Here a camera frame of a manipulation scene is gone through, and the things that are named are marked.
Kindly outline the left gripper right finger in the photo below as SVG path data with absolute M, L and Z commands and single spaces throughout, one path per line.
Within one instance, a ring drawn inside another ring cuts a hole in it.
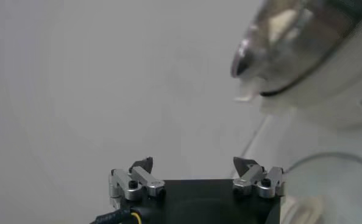
M 285 195 L 285 173 L 281 167 L 266 170 L 253 159 L 233 158 L 239 177 L 232 182 L 235 194 L 244 197 L 257 194 L 260 198 L 276 198 Z

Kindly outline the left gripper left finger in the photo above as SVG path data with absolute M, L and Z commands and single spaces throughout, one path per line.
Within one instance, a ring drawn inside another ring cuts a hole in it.
M 153 157 L 133 162 L 127 171 L 112 169 L 108 175 L 110 204 L 115 210 L 122 207 L 123 201 L 141 201 L 143 194 L 154 199 L 165 196 L 165 181 L 155 178 L 151 172 Z

